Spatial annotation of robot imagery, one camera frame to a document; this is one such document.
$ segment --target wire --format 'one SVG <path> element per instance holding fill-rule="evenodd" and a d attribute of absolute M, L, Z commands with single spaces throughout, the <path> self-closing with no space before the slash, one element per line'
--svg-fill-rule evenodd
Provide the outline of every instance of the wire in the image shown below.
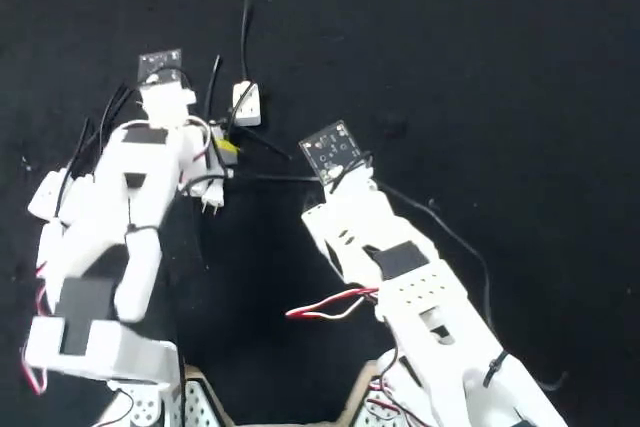
<path fill-rule="evenodd" d="M 87 130 L 89 129 L 89 119 L 84 119 L 84 125 L 82 126 L 82 132 L 80 133 L 80 138 L 78 139 L 78 143 L 76 144 L 76 148 L 71 156 L 71 160 L 67 164 L 67 170 L 64 173 L 64 177 L 62 178 L 62 184 L 60 185 L 60 192 L 58 192 L 58 200 L 56 201 L 56 210 L 53 212 L 53 217 L 58 218 L 58 214 L 60 214 L 60 207 L 62 206 L 62 198 L 64 197 L 65 187 L 67 186 L 67 182 L 69 181 L 69 177 L 71 177 L 71 171 L 73 170 L 73 166 L 78 161 L 78 156 L 80 155 L 80 149 L 82 148 L 82 144 L 84 144 L 84 139 L 87 135 Z"/>
<path fill-rule="evenodd" d="M 27 359 L 25 358 L 26 350 L 27 342 L 25 341 L 24 345 L 20 349 L 20 366 L 22 367 L 22 373 L 25 375 L 29 387 L 31 387 L 33 393 L 39 397 L 47 391 L 47 387 L 49 386 L 49 376 L 47 374 L 47 370 L 42 369 L 40 371 L 40 379 L 38 379 L 34 370 L 27 363 Z"/>
<path fill-rule="evenodd" d="M 96 424 L 93 424 L 91 427 L 106 427 L 107 425 L 113 425 L 113 424 L 117 424 L 118 422 L 124 420 L 127 415 L 129 415 L 131 413 L 131 411 L 133 410 L 133 406 L 135 404 L 135 401 L 133 400 L 133 397 L 131 397 L 129 394 L 127 394 L 124 390 L 122 389 L 118 389 L 118 392 L 126 395 L 127 397 L 129 397 L 129 400 L 131 401 L 131 405 L 129 406 L 129 409 L 120 417 L 118 417 L 115 420 L 109 420 L 107 422 L 98 422 Z"/>
<path fill-rule="evenodd" d="M 249 137 L 251 137 L 252 139 L 254 139 L 256 142 L 259 142 L 261 144 L 263 144 L 265 147 L 267 147 L 268 149 L 271 149 L 272 151 L 274 151 L 276 154 L 282 156 L 284 159 L 286 160 L 292 160 L 291 155 L 289 155 L 287 152 L 285 152 L 283 149 L 281 149 L 280 147 L 278 147 L 276 144 L 274 144 L 273 142 L 271 142 L 269 139 L 261 136 L 260 134 L 258 134 L 257 132 L 254 132 L 252 129 L 248 129 L 247 127 L 244 127 L 242 125 L 236 125 L 236 128 L 240 129 L 240 131 L 244 132 L 245 134 L 247 134 Z"/>
<path fill-rule="evenodd" d="M 213 134 L 211 133 L 211 127 L 209 127 L 209 124 L 207 124 L 204 120 L 202 120 L 200 117 L 197 117 L 195 115 L 189 115 L 187 117 L 187 120 L 191 121 L 191 122 L 195 122 L 196 124 L 200 124 L 201 127 L 204 128 L 204 132 L 205 135 L 207 136 L 205 143 L 204 143 L 204 147 L 202 148 L 202 151 L 199 152 L 198 154 L 196 154 L 193 157 L 193 162 L 195 162 L 196 160 L 198 160 L 200 157 L 202 157 L 204 154 L 207 153 L 207 150 L 209 150 L 209 146 L 211 145 L 211 142 L 213 141 Z"/>
<path fill-rule="evenodd" d="M 222 57 L 220 55 L 216 56 L 216 60 L 213 63 L 213 67 L 211 68 L 211 75 L 209 76 L 209 83 L 207 84 L 207 95 L 204 98 L 204 109 L 203 109 L 203 118 L 211 119 L 212 109 L 213 109 L 213 88 L 216 84 L 216 79 L 218 78 L 218 71 L 220 70 L 220 63 L 222 61 Z"/>
<path fill-rule="evenodd" d="M 249 69 L 247 67 L 247 34 L 251 23 L 253 6 L 250 0 L 244 0 L 242 8 L 242 29 L 240 31 L 240 66 L 242 68 L 242 80 L 249 80 Z"/>
<path fill-rule="evenodd" d="M 456 240 L 462 247 L 464 247 L 467 250 L 467 252 L 469 252 L 478 260 L 478 262 L 482 266 L 482 271 L 484 275 L 484 293 L 483 293 L 483 299 L 482 299 L 483 314 L 484 314 L 485 322 L 489 326 L 489 329 L 494 335 L 496 335 L 495 326 L 493 323 L 493 316 L 491 314 L 491 279 L 489 277 L 489 267 L 487 265 L 486 260 L 482 256 L 482 254 L 480 254 L 480 252 L 474 249 L 466 240 L 464 240 L 462 237 L 456 234 L 453 231 L 453 229 L 449 227 L 432 209 L 430 209 L 424 204 L 421 204 L 416 200 L 413 200 L 411 197 L 404 195 L 402 192 L 397 191 L 393 187 L 388 186 L 387 184 L 379 181 L 378 179 L 375 179 L 375 182 L 378 184 L 378 186 L 382 190 L 384 190 L 388 194 L 391 194 L 392 196 L 396 197 L 398 200 L 403 201 L 409 206 L 428 214 L 433 220 L 436 221 L 436 223 L 442 228 L 442 230 L 444 230 L 450 237 Z"/>
<path fill-rule="evenodd" d="M 384 395 L 386 395 L 391 402 L 393 402 L 393 405 L 395 405 L 398 409 L 400 409 L 406 415 L 411 416 L 418 424 L 420 424 L 423 427 L 429 427 L 429 424 L 427 424 L 426 422 L 423 422 L 422 420 L 420 420 L 420 418 L 416 414 L 414 414 L 409 409 L 407 409 L 402 404 L 400 404 L 397 400 L 395 400 L 393 398 L 393 395 L 391 395 L 391 392 L 385 386 L 384 376 L 387 375 L 387 373 L 391 370 L 391 368 L 396 364 L 396 362 L 398 361 L 398 357 L 399 356 L 400 356 L 400 348 L 398 347 L 398 342 L 395 341 L 395 345 L 394 345 L 394 349 L 393 349 L 393 359 L 391 359 L 391 362 L 389 363 L 389 365 L 387 365 L 384 368 L 384 370 L 382 372 L 380 372 L 380 388 L 382 389 L 382 393 Z"/>
<path fill-rule="evenodd" d="M 236 105 L 233 106 L 233 109 L 231 110 L 231 115 L 229 116 L 229 121 L 227 122 L 227 139 L 231 138 L 231 129 L 233 129 L 233 126 L 234 126 L 233 124 L 236 121 L 236 116 L 238 115 L 238 110 L 240 110 L 240 107 L 242 107 L 242 104 L 244 104 L 244 101 L 247 98 L 247 95 L 249 95 L 249 92 L 251 92 L 251 90 L 255 86 L 256 86 L 255 83 L 250 82 L 249 85 L 247 85 L 247 88 L 244 89 L 244 92 L 242 92 L 242 95 L 240 96 L 240 98 L 236 102 Z"/>
<path fill-rule="evenodd" d="M 345 168 L 342 169 L 342 172 L 340 172 L 340 174 L 333 180 L 333 185 L 331 186 L 331 190 L 329 190 L 329 192 L 333 194 L 338 188 L 338 185 L 340 185 L 340 182 L 344 180 L 345 176 L 352 170 L 355 170 L 358 164 L 363 160 L 368 161 L 367 166 L 371 165 L 371 161 L 373 160 L 373 155 L 371 154 L 371 152 L 369 152 L 368 150 L 361 152 L 360 155 L 351 159 L 351 161 L 345 166 Z"/>
<path fill-rule="evenodd" d="M 104 112 L 102 112 L 102 118 L 100 119 L 100 127 L 98 128 L 98 139 L 99 139 L 98 140 L 98 159 L 96 160 L 96 165 L 98 164 L 98 161 L 100 160 L 100 156 L 102 155 L 102 139 L 104 135 L 104 127 L 105 127 L 105 122 L 107 120 L 107 115 L 109 115 L 109 112 L 111 111 L 111 107 L 116 103 L 116 99 L 120 100 L 124 95 L 124 93 L 126 92 L 126 90 L 127 88 L 124 86 L 124 84 L 120 84 L 116 89 L 116 91 L 111 96 L 111 98 L 109 99 L 109 102 L 107 102 L 107 105 L 104 108 Z"/>
<path fill-rule="evenodd" d="M 284 315 L 285 315 L 285 317 L 295 318 L 295 317 L 303 317 L 303 316 L 305 316 L 305 314 L 309 313 L 309 314 L 314 314 L 313 316 L 317 315 L 317 316 L 321 316 L 322 318 L 328 318 L 328 319 L 344 318 L 347 315 L 349 315 L 351 312 L 353 312 L 353 310 L 355 310 L 358 307 L 358 305 L 360 305 L 360 303 L 361 303 L 360 301 L 362 301 L 364 299 L 363 298 L 358 299 L 358 301 L 356 303 L 351 305 L 351 307 L 349 307 L 342 314 L 338 314 L 338 316 L 328 316 L 327 314 L 323 314 L 322 312 L 315 312 L 314 310 L 319 308 L 319 307 L 322 307 L 324 305 L 331 304 L 331 303 L 335 302 L 336 300 L 348 299 L 348 298 L 351 298 L 351 297 L 361 296 L 361 295 L 364 295 L 364 294 L 370 294 L 370 293 L 377 292 L 377 291 L 378 291 L 377 288 L 357 288 L 357 289 L 345 290 L 343 292 L 339 292 L 337 294 L 330 295 L 326 299 L 323 299 L 323 300 L 321 300 L 319 302 L 316 302 L 315 304 L 305 305 L 305 306 L 302 306 L 302 307 L 296 307 L 295 309 L 291 309 L 291 310 L 287 311 Z"/>

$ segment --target black circuit board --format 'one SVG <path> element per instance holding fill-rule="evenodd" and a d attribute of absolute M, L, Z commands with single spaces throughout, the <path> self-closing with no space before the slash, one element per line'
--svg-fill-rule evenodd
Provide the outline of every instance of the black circuit board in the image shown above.
<path fill-rule="evenodd" d="M 304 139 L 300 148 L 322 185 L 333 182 L 347 164 L 360 155 L 356 141 L 342 120 Z"/>

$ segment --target connector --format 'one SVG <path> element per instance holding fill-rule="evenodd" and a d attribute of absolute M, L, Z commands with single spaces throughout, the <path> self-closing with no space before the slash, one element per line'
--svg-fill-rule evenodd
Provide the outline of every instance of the connector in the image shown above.
<path fill-rule="evenodd" d="M 222 188 L 223 180 L 214 179 L 209 185 L 204 194 L 202 194 L 202 212 L 204 212 L 207 206 L 213 207 L 213 215 L 216 215 L 219 207 L 224 207 L 224 190 Z"/>
<path fill-rule="evenodd" d="M 40 243 L 38 244 L 38 258 L 36 260 L 36 273 L 40 273 L 45 263 L 51 258 L 62 241 L 64 234 L 64 226 L 58 219 L 45 224 L 40 234 Z"/>
<path fill-rule="evenodd" d="M 31 202 L 27 206 L 27 210 L 32 215 L 42 219 L 51 220 L 55 214 L 56 203 L 58 202 L 58 195 L 62 188 L 62 182 L 64 176 L 67 173 L 67 169 L 60 169 L 58 171 L 49 172 L 40 183 L 38 190 L 34 194 Z M 65 185 L 65 191 L 63 194 L 63 200 L 69 193 L 71 186 L 73 185 L 73 179 L 69 177 Z"/>
<path fill-rule="evenodd" d="M 242 127 L 255 127 L 262 122 L 260 114 L 260 90 L 258 84 L 244 80 L 233 86 L 233 105 L 235 106 L 244 92 L 249 89 L 236 112 L 234 124 Z"/>

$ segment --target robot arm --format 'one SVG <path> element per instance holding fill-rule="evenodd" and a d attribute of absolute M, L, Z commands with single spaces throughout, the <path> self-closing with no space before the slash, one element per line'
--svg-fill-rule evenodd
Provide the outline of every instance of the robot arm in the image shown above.
<path fill-rule="evenodd" d="M 382 388 L 393 389 L 393 401 L 429 426 L 566 426 L 522 363 L 501 355 L 433 242 L 393 213 L 370 165 L 353 164 L 363 156 L 346 126 L 301 146 L 326 197 L 302 220 L 345 283 L 378 289 L 376 316 L 415 375 L 389 355 L 380 359 Z"/>

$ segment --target black table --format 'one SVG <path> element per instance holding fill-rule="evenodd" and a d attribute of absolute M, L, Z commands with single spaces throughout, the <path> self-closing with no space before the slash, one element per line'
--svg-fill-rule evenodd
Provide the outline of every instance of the black table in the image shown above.
<path fill-rule="evenodd" d="M 254 0 L 249 68 L 263 133 L 291 152 L 343 118 L 376 174 L 441 215 L 488 259 L 497 330 L 572 425 L 640 415 L 637 0 Z M 18 349 L 32 314 L 40 223 L 25 211 L 140 53 L 181 47 L 199 91 L 224 57 L 215 108 L 240 76 L 242 0 L 0 0 L 1 410 L 7 425 L 89 425 L 100 384 L 52 375 L 41 399 Z M 139 115 L 131 105 L 123 119 Z M 402 131 L 398 125 L 406 122 Z M 242 167 L 310 173 L 249 139 Z M 364 308 L 344 322 L 282 312 L 341 288 L 299 220 L 311 186 L 236 183 L 202 221 L 166 229 L 181 345 L 238 422 L 335 418 L 362 362 L 390 347 Z M 475 260 L 419 212 L 479 305 Z"/>

